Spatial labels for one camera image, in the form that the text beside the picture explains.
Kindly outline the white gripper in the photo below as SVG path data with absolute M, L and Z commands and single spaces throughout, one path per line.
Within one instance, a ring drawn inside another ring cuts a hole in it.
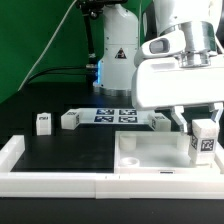
M 213 57 L 210 66 L 196 68 L 180 68 L 175 58 L 149 59 L 138 66 L 132 78 L 134 108 L 172 107 L 171 116 L 182 134 L 188 133 L 183 106 L 211 103 L 211 120 L 218 123 L 224 111 L 222 102 L 224 57 Z

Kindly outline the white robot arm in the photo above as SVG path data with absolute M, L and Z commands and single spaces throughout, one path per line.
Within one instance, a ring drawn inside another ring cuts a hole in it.
M 223 113 L 224 48 L 216 33 L 223 0 L 152 0 L 143 15 L 150 39 L 139 44 L 138 19 L 119 4 L 104 7 L 104 55 L 96 91 L 129 95 L 137 110 L 169 108 L 185 132 L 186 107 Z

